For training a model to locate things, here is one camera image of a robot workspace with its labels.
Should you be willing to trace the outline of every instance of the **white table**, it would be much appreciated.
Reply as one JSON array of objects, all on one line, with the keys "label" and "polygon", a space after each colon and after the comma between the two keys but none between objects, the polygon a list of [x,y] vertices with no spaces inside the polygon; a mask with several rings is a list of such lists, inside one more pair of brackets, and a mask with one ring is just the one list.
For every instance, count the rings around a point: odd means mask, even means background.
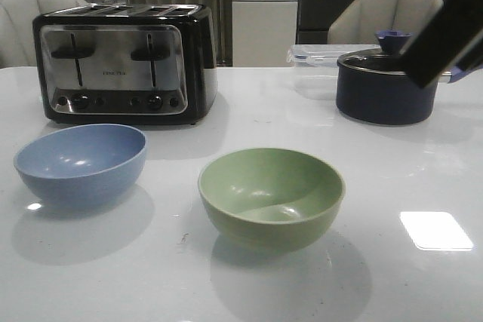
[{"label": "white table", "polygon": [[[218,74],[204,121],[141,127],[146,166],[120,204],[63,215],[33,210],[40,201],[12,158],[65,125],[43,115],[35,68],[0,70],[0,321],[483,320],[482,72],[440,84],[430,118],[405,127],[341,115],[335,77],[317,83],[275,68]],[[206,217],[199,171],[257,146],[308,152],[346,181],[333,226],[304,250],[249,253]],[[456,240],[449,247],[463,250],[445,250],[448,235],[422,250],[401,212],[449,213],[473,245]],[[433,224],[426,220],[422,232]]]}]

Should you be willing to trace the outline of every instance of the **pot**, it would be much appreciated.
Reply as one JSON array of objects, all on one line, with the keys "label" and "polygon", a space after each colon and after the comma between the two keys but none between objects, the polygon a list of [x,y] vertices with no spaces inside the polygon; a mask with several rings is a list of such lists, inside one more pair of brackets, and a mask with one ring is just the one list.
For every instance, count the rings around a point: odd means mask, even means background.
[{"label": "pot", "polygon": [[337,108],[376,124],[414,124],[431,115],[438,82],[416,85],[398,65],[398,56],[367,49],[337,60]]}]

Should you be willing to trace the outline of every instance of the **gray chair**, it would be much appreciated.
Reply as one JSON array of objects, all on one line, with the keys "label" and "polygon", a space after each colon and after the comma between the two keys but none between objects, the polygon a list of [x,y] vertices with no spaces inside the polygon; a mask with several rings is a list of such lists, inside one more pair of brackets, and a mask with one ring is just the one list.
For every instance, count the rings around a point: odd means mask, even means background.
[{"label": "gray chair", "polygon": [[329,44],[377,44],[377,30],[402,30],[417,36],[443,0],[355,0],[332,23]]},{"label": "gray chair", "polygon": [[36,16],[86,4],[85,0],[0,0],[0,68],[36,66],[32,32]]}]

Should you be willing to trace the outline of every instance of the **toaster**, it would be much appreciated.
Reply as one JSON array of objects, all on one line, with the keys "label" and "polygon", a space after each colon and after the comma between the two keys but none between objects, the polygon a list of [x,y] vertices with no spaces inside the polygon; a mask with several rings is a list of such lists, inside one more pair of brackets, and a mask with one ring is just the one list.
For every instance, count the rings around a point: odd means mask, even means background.
[{"label": "toaster", "polygon": [[211,10],[97,5],[33,21],[45,115],[56,122],[194,124],[217,93]]}]

